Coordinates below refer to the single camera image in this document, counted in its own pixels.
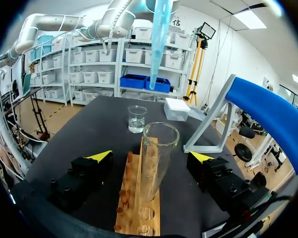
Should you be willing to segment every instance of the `chair backrest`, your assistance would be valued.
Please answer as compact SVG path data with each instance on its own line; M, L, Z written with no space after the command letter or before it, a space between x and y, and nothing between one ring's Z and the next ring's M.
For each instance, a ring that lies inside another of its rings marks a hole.
M271 134L298 174L298 109L273 92L238 77L225 98Z

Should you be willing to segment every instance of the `black table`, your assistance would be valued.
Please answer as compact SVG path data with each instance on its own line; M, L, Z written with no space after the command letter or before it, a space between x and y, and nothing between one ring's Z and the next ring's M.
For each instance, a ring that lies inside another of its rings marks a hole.
M140 150L142 135L128 131L127 107L132 105L147 108L146 124L164 121L175 126L180 132L178 147L160 186L161 235L201 237L202 231L219 225L229 215L221 211L208 194L200 191L186 169L187 154L183 153L182 145L188 141L201 122L193 118L188 118L186 122L168 121L162 103L97 97L52 138L25 178L48 185L50 179L66 173L71 167L71 161L76 157L112 150L115 166L104 186L99 192L89 196L82 207L71 215L95 227L113 231L127 153L133 151L139 154ZM219 140L216 131L209 127L197 144L214 145ZM228 167L243 177L226 147L222 153L211 156L222 156L230 161Z

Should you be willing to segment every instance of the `clear glass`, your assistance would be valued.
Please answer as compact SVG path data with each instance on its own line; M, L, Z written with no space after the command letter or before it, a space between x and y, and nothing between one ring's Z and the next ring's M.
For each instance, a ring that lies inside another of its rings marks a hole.
M153 122L145 126L141 177L141 196L144 201L153 200L178 141L178 130L167 123Z
M141 106L128 107L129 120L128 129L130 132L138 134L144 130L145 126L145 114L147 109Z

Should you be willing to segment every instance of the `white flexible hose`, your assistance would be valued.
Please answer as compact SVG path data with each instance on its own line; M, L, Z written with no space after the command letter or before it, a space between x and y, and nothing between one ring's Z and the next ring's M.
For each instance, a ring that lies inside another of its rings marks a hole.
M116 15L116 17L115 17L115 19L114 19L114 21L112 23L112 26L111 26L111 29L110 29L110 32L109 32L109 37L108 37L107 50L104 47L104 50L106 52L106 55L109 55L110 54L110 50L111 50L111 45L112 45L112 40L113 40L113 35L114 35L114 30L115 30L115 27L116 27L116 23L117 23L119 17L121 16L121 14L124 12L124 10L129 6L129 4L131 2L132 2L132 0L127 0L126 4L120 9L120 11Z

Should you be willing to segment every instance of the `blue chair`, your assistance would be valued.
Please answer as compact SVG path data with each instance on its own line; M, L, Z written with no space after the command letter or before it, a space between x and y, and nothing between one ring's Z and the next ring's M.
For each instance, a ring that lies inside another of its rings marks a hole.
M220 109L228 104L227 121L220 143L215 146L194 145ZM280 96L254 83L231 75L197 131L183 146L184 152L219 153L232 125L235 105L252 116L276 140L298 174L298 110Z

